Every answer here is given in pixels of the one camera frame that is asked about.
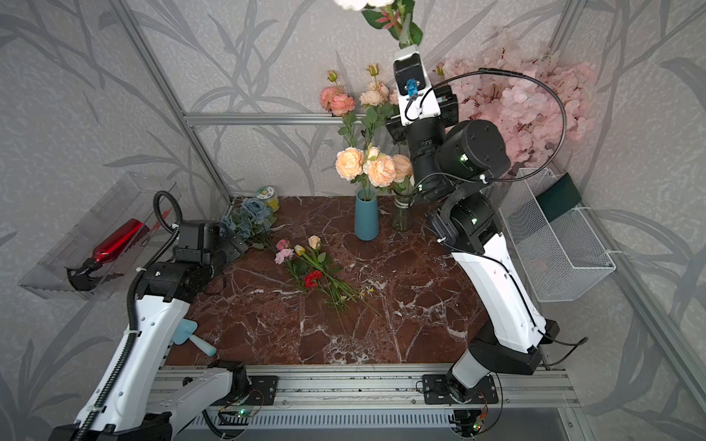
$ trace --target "blue vase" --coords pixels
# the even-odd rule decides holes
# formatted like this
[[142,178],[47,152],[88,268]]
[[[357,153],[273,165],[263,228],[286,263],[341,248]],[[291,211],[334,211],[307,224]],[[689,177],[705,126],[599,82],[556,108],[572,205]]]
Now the blue vase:
[[[378,195],[375,191],[360,190],[355,198],[355,235],[362,241],[372,241],[378,237]],[[371,200],[363,200],[369,194]]]

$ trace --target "black cable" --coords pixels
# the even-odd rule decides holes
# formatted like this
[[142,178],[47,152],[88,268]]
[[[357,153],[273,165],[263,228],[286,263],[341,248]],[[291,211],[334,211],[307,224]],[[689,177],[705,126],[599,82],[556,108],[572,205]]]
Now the black cable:
[[411,97],[409,97],[409,101],[407,101],[407,107],[405,107],[405,118],[407,118],[408,121],[416,121],[416,120],[419,119],[419,115],[417,115],[417,117],[416,117],[415,119],[412,119],[412,118],[410,118],[410,117],[407,116],[407,112],[409,111],[409,108],[412,106],[412,103],[413,103],[418,97],[419,97],[418,95],[412,95]]
[[481,430],[480,432],[478,432],[478,435],[480,435],[481,433],[485,433],[488,430],[492,429],[493,426],[495,426],[495,424],[497,424],[498,421],[500,421],[500,417],[503,415],[503,405],[505,404],[505,395],[503,393],[503,385],[500,383],[500,375],[498,375],[497,372],[495,372],[495,376],[498,379],[498,388],[500,389],[500,412],[498,412],[498,418],[495,418],[495,421],[493,421],[493,423],[490,425],[490,427],[485,428],[484,430]]
[[[171,226],[167,225],[166,221],[162,218],[162,213],[160,212],[160,200],[162,196],[166,197],[169,203],[172,204],[174,216],[176,217],[176,228],[174,229],[171,228]],[[142,280],[142,276],[145,274],[145,270],[147,270],[152,264],[157,262],[160,257],[162,257],[164,252],[166,252],[167,250],[169,250],[169,248],[172,247],[172,244],[176,241],[177,237],[179,237],[179,224],[183,220],[181,217],[181,207],[179,207],[179,203],[174,198],[174,196],[172,196],[167,191],[158,191],[155,194],[155,197],[152,199],[152,206],[155,209],[155,216],[157,216],[164,229],[171,232],[172,235],[169,237],[169,240],[167,240],[167,242],[165,242],[164,245],[162,245],[162,247],[154,254],[154,256],[152,256],[151,259],[147,261],[147,263],[143,267],[143,270],[138,271],[137,275],[130,283],[126,299],[126,309],[128,313],[128,329],[130,331],[139,331],[135,290],[137,289],[140,280]],[[76,431],[76,437],[74,438],[74,441],[83,441],[85,439],[85,436],[88,434],[88,431],[91,429],[91,426],[93,425],[95,419],[98,417],[99,414],[103,412],[105,402],[108,400],[110,393],[112,392],[113,388],[115,387],[115,384],[120,378],[120,374],[125,368],[128,358],[130,358],[130,353],[132,352],[132,349],[135,346],[137,338],[137,332],[131,332],[127,335],[127,338],[125,340],[125,346],[123,346],[123,350],[120,353],[120,357],[115,363],[115,366],[113,367],[110,376],[103,385],[103,388],[100,390],[98,398],[96,398],[95,400],[95,404],[93,405],[93,408],[95,410],[92,410],[88,413],[85,420],[83,421],[83,424],[81,424],[81,427],[79,427],[79,429]]]
[[240,432],[238,435],[235,435],[235,436],[227,435],[224,431],[220,430],[213,423],[213,421],[211,421],[211,417],[208,416],[208,412],[206,411],[206,409],[203,409],[203,411],[201,411],[201,416],[203,417],[203,422],[206,423],[208,428],[211,429],[211,432],[213,432],[213,435],[216,435],[221,440],[234,440],[234,439],[238,438],[240,435],[242,435],[243,432],[245,432],[245,430],[243,429],[242,432]]
[[[554,151],[551,153],[551,155],[550,155],[549,158],[545,161],[545,163],[543,163],[537,170],[534,170],[532,173],[527,174],[527,175],[525,175],[525,176],[521,176],[521,177],[519,177],[519,178],[511,178],[511,179],[487,178],[487,179],[486,179],[486,182],[518,182],[518,181],[524,181],[525,179],[529,179],[529,178],[533,177],[534,175],[536,175],[537,173],[541,172],[543,169],[546,168],[547,165],[549,165],[549,163],[554,159],[554,157],[556,156],[556,154],[559,153],[559,150],[561,149],[561,146],[564,144],[564,138],[566,137],[566,126],[567,126],[567,123],[566,123],[566,109],[564,109],[564,103],[562,103],[561,98],[559,98],[559,96],[556,94],[556,92],[554,92],[554,90],[552,90],[551,87],[549,87],[548,85],[544,84],[542,81],[537,80],[536,78],[527,76],[527,75],[525,75],[525,74],[523,74],[523,73],[519,73],[519,72],[505,71],[505,70],[503,70],[503,69],[496,69],[496,68],[480,68],[480,69],[477,70],[477,71],[468,72],[468,73],[462,73],[461,75],[456,75],[455,77],[449,78],[449,79],[447,79],[447,80],[441,81],[440,83],[437,83],[437,84],[431,86],[431,88],[429,88],[429,90],[427,90],[426,93],[421,97],[421,101],[419,102],[419,108],[422,107],[422,105],[424,104],[424,100],[426,99],[426,96],[429,95],[429,93],[430,93],[432,90],[434,90],[434,89],[436,89],[436,88],[439,88],[439,87],[442,86],[442,85],[451,83],[452,81],[459,80],[459,79],[461,79],[461,78],[470,77],[470,76],[473,76],[473,75],[500,75],[500,76],[506,76],[506,77],[511,77],[511,78],[520,78],[520,79],[523,79],[523,80],[530,81],[530,82],[532,82],[532,83],[538,85],[538,86],[541,87],[542,89],[546,90],[546,91],[551,95],[551,97],[556,100],[556,103],[559,104],[559,110],[561,110],[561,122],[562,122],[562,124],[561,124],[561,137],[559,137],[559,142],[558,142],[558,144],[557,144],[557,146],[556,146],[556,149],[554,149]],[[476,183],[476,182],[481,182],[480,180],[477,180],[477,179],[476,179],[476,180],[473,180],[473,181],[468,181],[468,180],[462,179],[462,178],[460,178],[460,177],[458,177],[458,176],[453,176],[453,175],[449,175],[449,176],[452,176],[454,179],[458,179],[458,180],[460,180],[460,181],[474,182],[474,183]]]
[[556,361],[555,363],[541,364],[540,366],[543,367],[543,368],[550,368],[551,366],[556,366],[556,365],[558,365],[559,363],[561,363],[562,361],[564,361],[564,360],[566,360],[567,358],[569,358],[569,355],[571,355],[571,353],[574,352],[574,351],[576,350],[576,348],[578,348],[578,347],[579,347],[579,344],[576,344],[576,346],[574,346],[573,348],[571,348],[571,350],[569,350],[569,352],[567,352],[566,355],[565,355],[564,357],[562,357],[561,360]]

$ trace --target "glass jar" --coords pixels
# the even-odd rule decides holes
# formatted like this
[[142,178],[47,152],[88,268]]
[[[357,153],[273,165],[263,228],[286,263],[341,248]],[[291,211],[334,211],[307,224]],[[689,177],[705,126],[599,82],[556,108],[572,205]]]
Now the glass jar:
[[395,207],[392,213],[393,228],[406,231],[412,227],[412,197],[395,191]]

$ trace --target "clear acrylic shelf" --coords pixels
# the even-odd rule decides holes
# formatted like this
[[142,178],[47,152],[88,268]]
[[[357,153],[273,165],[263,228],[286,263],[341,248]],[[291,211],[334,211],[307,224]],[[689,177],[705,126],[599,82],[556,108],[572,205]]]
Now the clear acrylic shelf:
[[[169,191],[176,199],[181,197],[173,181],[145,178],[133,173],[124,175],[98,204],[20,280],[19,285],[42,298],[107,300],[126,279],[132,280],[135,263],[150,238],[157,231],[163,233],[152,208],[152,198],[159,190]],[[174,222],[172,206],[164,198],[160,208],[162,213],[166,214],[167,222]],[[143,223],[149,231],[142,235],[135,234],[116,260],[106,263],[91,274],[98,279],[95,287],[87,291],[75,289],[68,280],[67,269],[79,268],[87,258],[91,257],[98,244],[130,219]]]

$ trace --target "red carnation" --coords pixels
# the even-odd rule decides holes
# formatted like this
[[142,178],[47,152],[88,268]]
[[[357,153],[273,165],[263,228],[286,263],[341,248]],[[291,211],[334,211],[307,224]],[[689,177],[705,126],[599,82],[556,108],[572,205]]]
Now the red carnation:
[[319,280],[321,277],[323,277],[323,273],[319,270],[310,272],[304,277],[304,286],[307,289],[318,286],[318,284],[314,280]]

